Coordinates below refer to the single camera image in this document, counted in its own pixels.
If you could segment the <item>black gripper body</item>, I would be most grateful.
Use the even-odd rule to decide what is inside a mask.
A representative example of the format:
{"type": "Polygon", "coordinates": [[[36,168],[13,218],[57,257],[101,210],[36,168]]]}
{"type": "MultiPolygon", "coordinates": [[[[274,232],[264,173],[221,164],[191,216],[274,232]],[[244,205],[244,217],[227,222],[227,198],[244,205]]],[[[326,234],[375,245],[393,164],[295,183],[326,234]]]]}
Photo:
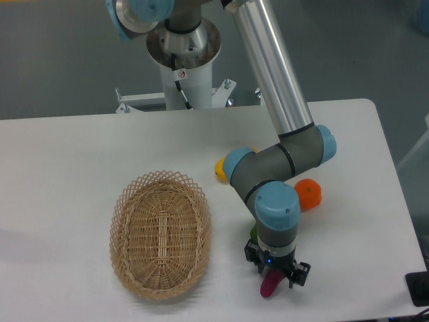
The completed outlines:
{"type": "Polygon", "coordinates": [[[260,259],[260,263],[257,265],[258,273],[261,274],[264,271],[265,267],[274,268],[284,272],[293,271],[295,262],[295,251],[296,249],[294,248],[286,256],[274,256],[268,250],[258,248],[257,253],[260,259]]]}

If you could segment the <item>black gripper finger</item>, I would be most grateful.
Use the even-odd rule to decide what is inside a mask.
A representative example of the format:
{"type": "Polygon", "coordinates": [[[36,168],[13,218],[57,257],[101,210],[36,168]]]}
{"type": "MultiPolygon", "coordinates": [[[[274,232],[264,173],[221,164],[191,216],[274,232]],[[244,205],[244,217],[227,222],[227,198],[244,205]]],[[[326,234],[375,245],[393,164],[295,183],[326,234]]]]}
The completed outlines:
{"type": "Polygon", "coordinates": [[[257,267],[257,272],[262,274],[266,267],[265,254],[261,251],[258,243],[249,239],[244,247],[246,261],[257,267]]]}
{"type": "Polygon", "coordinates": [[[293,288],[295,284],[304,286],[310,269],[311,265],[308,263],[293,260],[292,264],[284,269],[284,275],[288,279],[289,288],[293,288]]]}

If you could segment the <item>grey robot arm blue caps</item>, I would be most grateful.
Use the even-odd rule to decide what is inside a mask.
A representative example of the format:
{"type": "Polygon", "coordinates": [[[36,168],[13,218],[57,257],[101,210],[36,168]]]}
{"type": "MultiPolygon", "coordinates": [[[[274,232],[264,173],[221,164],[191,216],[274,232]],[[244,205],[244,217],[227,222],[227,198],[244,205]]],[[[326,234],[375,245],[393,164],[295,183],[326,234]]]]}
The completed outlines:
{"type": "MultiPolygon", "coordinates": [[[[313,121],[269,1],[223,1],[245,50],[277,132],[277,144],[260,152],[230,152],[223,171],[256,221],[257,237],[245,246],[246,259],[268,280],[287,278],[304,285],[310,265],[295,259],[300,204],[288,180],[336,154],[330,130],[313,121]]],[[[201,14],[201,1],[106,1],[119,37],[146,35],[158,64],[166,108],[224,107],[231,82],[212,89],[212,63],[221,49],[217,27],[201,14]]]]}

